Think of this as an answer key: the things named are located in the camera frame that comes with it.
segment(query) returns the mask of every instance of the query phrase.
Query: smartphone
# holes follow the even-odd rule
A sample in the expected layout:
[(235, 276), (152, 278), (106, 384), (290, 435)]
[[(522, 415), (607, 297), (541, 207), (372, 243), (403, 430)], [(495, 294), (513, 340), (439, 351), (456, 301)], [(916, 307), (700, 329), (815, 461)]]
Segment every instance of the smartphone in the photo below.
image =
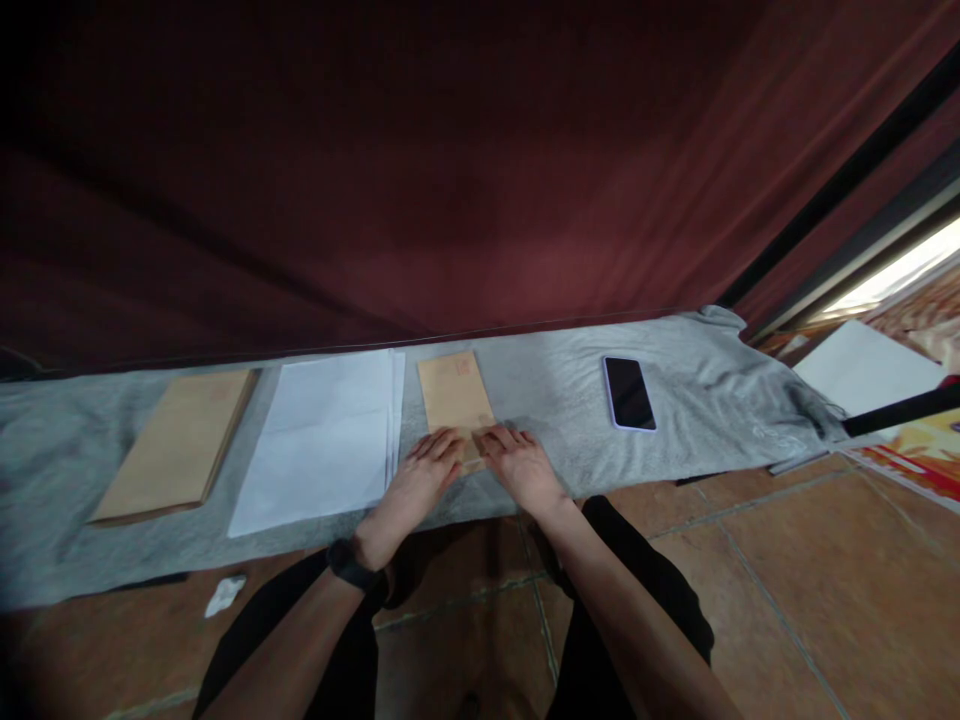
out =
[(607, 395), (610, 397), (613, 424), (623, 430), (656, 430), (657, 421), (650, 407), (640, 363), (628, 358), (607, 356), (603, 358), (603, 370), (607, 376)]

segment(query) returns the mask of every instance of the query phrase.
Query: white tissue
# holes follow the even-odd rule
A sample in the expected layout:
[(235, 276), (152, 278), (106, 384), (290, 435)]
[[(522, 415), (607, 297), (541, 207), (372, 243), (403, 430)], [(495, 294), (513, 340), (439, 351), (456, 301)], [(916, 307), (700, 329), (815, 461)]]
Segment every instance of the white tissue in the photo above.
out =
[(237, 598), (237, 593), (239, 593), (246, 584), (246, 575), (236, 575), (235, 577), (221, 580), (220, 584), (217, 585), (217, 591), (213, 594), (213, 597), (210, 598), (210, 602), (207, 603), (207, 611), (203, 616), (205, 618), (213, 617), (221, 610), (226, 610), (233, 605), (233, 601)]

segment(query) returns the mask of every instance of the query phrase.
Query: black wristwatch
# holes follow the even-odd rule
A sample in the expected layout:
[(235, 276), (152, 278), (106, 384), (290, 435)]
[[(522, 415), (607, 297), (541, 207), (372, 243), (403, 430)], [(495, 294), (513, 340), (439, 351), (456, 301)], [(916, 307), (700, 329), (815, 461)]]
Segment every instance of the black wristwatch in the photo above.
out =
[(341, 580), (345, 580), (364, 592), (377, 584), (383, 570), (368, 570), (359, 562), (349, 540), (335, 540), (327, 548), (327, 567)]

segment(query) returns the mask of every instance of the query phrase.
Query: orange floor tile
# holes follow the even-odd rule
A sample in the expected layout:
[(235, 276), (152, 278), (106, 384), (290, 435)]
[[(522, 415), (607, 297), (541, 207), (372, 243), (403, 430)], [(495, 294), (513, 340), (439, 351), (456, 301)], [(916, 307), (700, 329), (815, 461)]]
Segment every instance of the orange floor tile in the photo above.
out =
[[(960, 518), (834, 457), (785, 476), (727, 473), (611, 501), (700, 596), (713, 669), (748, 718), (951, 717), (960, 706)], [(411, 540), (422, 581), (379, 613), (379, 718), (543, 717), (572, 601), (546, 576), (529, 518)], [(244, 602), (303, 557), (4, 617), (14, 676), (44, 717), (191, 716), (206, 664)], [(250, 581), (203, 611), (216, 583)]]

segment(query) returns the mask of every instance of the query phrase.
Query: leg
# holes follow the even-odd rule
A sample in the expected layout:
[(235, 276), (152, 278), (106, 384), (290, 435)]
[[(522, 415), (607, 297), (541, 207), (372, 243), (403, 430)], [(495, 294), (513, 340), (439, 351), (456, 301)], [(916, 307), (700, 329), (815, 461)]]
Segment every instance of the leg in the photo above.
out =
[[(250, 598), (224, 634), (200, 687), (193, 717), (200, 717), (254, 650), (327, 567), (320, 551), (287, 568)], [(347, 624), (307, 717), (373, 718), (377, 688), (377, 640), (371, 620), (386, 588), (370, 591)]]
[[(707, 663), (713, 631), (683, 574), (620, 515), (605, 497), (590, 498), (583, 514), (601, 539), (647, 589)], [(583, 603), (574, 599), (557, 694), (549, 717), (633, 717), (613, 662)]]

